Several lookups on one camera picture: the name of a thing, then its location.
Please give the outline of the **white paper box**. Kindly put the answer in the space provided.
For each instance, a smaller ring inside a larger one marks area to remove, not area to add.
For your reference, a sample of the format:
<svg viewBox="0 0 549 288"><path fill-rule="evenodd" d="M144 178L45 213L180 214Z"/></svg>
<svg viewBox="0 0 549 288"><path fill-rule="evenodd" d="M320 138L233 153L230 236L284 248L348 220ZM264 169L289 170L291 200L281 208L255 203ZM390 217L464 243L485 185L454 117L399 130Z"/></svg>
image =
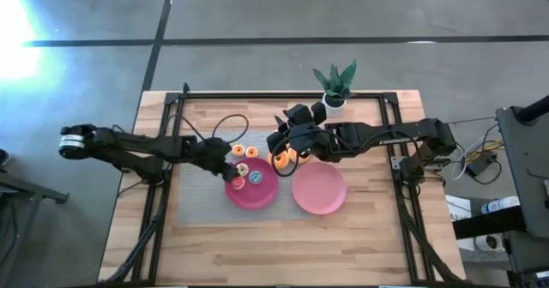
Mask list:
<svg viewBox="0 0 549 288"><path fill-rule="evenodd" d="M452 222L472 217L470 200L453 195L446 195L445 198Z"/></svg>

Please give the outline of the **white bottle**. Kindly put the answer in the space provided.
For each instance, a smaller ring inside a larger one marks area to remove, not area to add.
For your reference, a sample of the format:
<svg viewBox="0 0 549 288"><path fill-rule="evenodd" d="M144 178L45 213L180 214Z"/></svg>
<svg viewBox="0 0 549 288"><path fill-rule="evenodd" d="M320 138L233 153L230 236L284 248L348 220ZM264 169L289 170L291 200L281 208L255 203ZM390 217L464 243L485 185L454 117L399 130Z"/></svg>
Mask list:
<svg viewBox="0 0 549 288"><path fill-rule="evenodd" d="M493 213L505 208L516 207L520 205L519 198L517 196L507 196L499 198L493 201L488 201L481 206L481 213Z"/></svg>

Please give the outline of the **grey cart panel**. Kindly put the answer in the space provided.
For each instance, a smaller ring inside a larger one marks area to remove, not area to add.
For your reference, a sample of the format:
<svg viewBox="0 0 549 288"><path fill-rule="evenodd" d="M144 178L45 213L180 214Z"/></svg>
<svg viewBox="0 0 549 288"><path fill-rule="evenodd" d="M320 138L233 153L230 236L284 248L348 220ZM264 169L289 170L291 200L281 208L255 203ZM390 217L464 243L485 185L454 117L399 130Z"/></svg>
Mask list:
<svg viewBox="0 0 549 288"><path fill-rule="evenodd" d="M526 229L549 238L549 114L532 126L519 123L507 108L496 115Z"/></svg>

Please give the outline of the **light pink plate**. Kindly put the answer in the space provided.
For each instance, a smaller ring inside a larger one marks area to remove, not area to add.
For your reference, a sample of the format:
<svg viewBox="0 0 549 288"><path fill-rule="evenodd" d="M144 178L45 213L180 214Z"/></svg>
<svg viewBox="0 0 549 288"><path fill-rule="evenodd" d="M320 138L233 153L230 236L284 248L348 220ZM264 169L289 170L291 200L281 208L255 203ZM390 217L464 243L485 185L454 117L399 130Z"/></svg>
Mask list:
<svg viewBox="0 0 549 288"><path fill-rule="evenodd" d="M310 162L293 174L293 199L306 212L326 215L343 204L347 186L341 172L324 162Z"/></svg>

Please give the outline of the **grey woven placemat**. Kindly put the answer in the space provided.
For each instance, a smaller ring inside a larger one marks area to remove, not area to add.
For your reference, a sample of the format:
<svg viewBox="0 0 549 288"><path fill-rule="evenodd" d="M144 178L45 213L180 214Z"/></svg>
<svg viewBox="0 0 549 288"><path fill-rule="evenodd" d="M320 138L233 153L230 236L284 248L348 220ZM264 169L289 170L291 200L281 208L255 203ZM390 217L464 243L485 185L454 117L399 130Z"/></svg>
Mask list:
<svg viewBox="0 0 549 288"><path fill-rule="evenodd" d="M251 129L238 140L238 144L256 147L257 158L267 161L268 135L267 130ZM247 157L235 157L230 153L226 156L226 161L236 164L244 158ZM293 199L290 177L279 177L279 191L273 202L261 209L246 210L236 207L226 197L225 182L221 177L191 164L180 166L178 221L183 226L286 221L311 217Z"/></svg>

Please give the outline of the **white tape roll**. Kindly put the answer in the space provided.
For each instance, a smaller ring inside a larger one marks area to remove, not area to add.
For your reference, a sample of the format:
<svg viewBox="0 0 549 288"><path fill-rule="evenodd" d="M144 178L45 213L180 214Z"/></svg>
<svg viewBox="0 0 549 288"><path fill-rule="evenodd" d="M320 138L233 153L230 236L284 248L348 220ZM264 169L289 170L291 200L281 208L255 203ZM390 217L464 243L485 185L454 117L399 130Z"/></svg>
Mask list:
<svg viewBox="0 0 549 288"><path fill-rule="evenodd" d="M474 239L476 247L485 252L500 251L503 249L503 241L498 235L489 234L478 236Z"/></svg>

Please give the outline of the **black power adapter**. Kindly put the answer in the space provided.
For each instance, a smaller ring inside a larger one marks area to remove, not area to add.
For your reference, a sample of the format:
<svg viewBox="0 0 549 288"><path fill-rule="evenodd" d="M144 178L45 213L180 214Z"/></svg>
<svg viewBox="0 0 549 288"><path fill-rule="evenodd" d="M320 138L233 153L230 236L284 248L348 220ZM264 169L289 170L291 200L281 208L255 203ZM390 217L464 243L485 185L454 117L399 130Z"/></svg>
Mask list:
<svg viewBox="0 0 549 288"><path fill-rule="evenodd" d="M471 177L477 177L487 169L495 160L497 155L494 152L482 153L478 158L468 164L466 173Z"/></svg>

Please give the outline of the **white plant pot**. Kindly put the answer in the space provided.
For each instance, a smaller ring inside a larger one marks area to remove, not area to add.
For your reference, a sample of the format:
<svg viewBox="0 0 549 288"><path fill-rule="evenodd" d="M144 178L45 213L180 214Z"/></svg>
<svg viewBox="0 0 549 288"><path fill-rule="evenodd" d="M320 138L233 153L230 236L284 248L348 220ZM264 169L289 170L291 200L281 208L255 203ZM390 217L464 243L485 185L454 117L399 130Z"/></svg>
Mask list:
<svg viewBox="0 0 549 288"><path fill-rule="evenodd" d="M347 103L345 99L339 98L339 97L332 97L327 93L323 95L322 102L328 109L331 109L331 110L342 109Z"/></svg>

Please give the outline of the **dark pink plate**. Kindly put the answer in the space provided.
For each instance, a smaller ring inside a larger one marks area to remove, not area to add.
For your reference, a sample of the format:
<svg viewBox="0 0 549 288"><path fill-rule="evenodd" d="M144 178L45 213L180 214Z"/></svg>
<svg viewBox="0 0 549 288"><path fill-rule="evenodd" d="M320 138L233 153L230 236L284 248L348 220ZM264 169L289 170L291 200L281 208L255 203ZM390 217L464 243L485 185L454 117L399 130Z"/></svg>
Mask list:
<svg viewBox="0 0 549 288"><path fill-rule="evenodd" d="M231 183L225 183L226 197L232 204L241 209L255 210L273 202L279 191L279 177L271 164L259 158L244 158L237 161L237 164L246 164L249 173L244 177L242 189L234 189ZM249 180L249 175L253 171L259 171L262 174L262 180L258 184Z"/></svg>

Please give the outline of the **black stand leg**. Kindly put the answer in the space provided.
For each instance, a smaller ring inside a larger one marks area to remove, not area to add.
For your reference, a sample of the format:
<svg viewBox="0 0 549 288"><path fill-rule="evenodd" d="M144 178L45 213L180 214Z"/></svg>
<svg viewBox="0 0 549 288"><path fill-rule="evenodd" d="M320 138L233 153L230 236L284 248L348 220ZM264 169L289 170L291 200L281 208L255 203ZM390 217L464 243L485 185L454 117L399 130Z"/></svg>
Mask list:
<svg viewBox="0 0 549 288"><path fill-rule="evenodd" d="M10 160L10 153L0 148L0 188L10 189L12 191L39 194L43 198L54 200L57 204L64 204L69 193L62 193L55 189L50 189L36 183L13 177L5 170L5 166Z"/></svg>

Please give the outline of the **black pole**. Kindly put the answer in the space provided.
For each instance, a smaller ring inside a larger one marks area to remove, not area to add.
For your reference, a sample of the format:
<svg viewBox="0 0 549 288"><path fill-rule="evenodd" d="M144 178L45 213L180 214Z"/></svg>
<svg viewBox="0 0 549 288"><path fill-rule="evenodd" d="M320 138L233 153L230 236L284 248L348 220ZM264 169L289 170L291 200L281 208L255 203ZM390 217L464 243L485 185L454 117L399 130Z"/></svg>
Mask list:
<svg viewBox="0 0 549 288"><path fill-rule="evenodd" d="M549 112L549 95L526 107L515 107L516 120L522 124L536 123L537 119Z"/></svg>

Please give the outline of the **black aluminium table frame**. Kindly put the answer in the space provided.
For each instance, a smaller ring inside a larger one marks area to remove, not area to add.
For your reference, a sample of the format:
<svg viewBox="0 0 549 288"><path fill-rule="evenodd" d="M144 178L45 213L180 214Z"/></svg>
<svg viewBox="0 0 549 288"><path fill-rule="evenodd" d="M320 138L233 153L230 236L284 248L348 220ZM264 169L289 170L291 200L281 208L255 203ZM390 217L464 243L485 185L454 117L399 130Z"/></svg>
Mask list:
<svg viewBox="0 0 549 288"><path fill-rule="evenodd" d="M312 105L320 92L250 91L188 92L186 99L168 105L167 94L175 91L143 92L133 132L157 135L165 119L178 109L194 126L210 133L219 119L243 113L251 130L276 129L274 115L291 105ZM418 90L359 91L347 104L344 117L375 125L424 118ZM330 215L303 220L270 220L236 224L182 226L179 212L181 168L175 168L167 196L163 231L148 243L134 276L133 269L123 288L149 286L378 286L412 285L412 277L427 287L426 255L419 244L402 232L396 186L390 176L390 156L403 155L403 147L375 148L366 155L345 159L342 173L349 188L342 208ZM462 258L455 239L442 181L427 179L415 202L404 200L408 211L423 213L425 235L431 246L460 279L465 279ZM136 245L141 227L147 225L160 204L162 188L145 186L117 198L98 281L107 281Z"/></svg>

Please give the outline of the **black shelf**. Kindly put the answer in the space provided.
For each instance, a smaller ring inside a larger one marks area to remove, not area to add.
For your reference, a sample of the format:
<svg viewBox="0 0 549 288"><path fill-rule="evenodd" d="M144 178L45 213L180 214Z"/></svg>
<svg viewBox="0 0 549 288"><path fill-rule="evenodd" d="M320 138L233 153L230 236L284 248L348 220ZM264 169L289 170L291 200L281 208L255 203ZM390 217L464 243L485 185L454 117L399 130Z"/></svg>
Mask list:
<svg viewBox="0 0 549 288"><path fill-rule="evenodd" d="M499 221L488 218L461 219L452 223L455 237L465 239L482 235L503 233L506 231L525 231L526 226L522 221Z"/></svg>

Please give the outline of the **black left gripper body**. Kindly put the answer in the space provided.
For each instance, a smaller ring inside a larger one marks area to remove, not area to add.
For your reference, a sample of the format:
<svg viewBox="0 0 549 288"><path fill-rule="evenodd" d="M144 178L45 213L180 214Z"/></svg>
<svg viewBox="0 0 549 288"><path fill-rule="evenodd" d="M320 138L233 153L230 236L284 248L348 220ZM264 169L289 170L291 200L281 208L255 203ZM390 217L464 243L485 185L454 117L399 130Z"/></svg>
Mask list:
<svg viewBox="0 0 549 288"><path fill-rule="evenodd" d="M217 149L197 151L196 166L210 172L234 171L232 164L226 162L226 153Z"/></svg>

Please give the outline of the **green snake plant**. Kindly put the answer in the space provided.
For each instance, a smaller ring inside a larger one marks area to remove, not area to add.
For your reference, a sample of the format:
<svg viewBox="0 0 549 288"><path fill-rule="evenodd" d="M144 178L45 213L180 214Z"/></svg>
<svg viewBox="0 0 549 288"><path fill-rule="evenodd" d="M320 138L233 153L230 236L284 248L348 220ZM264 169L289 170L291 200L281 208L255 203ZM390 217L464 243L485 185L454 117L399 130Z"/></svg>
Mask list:
<svg viewBox="0 0 549 288"><path fill-rule="evenodd" d="M341 73L333 63L330 64L329 76L325 76L318 69L313 69L312 72L327 96L338 101L344 101L351 97L351 86L356 69L357 60L354 59Z"/></svg>

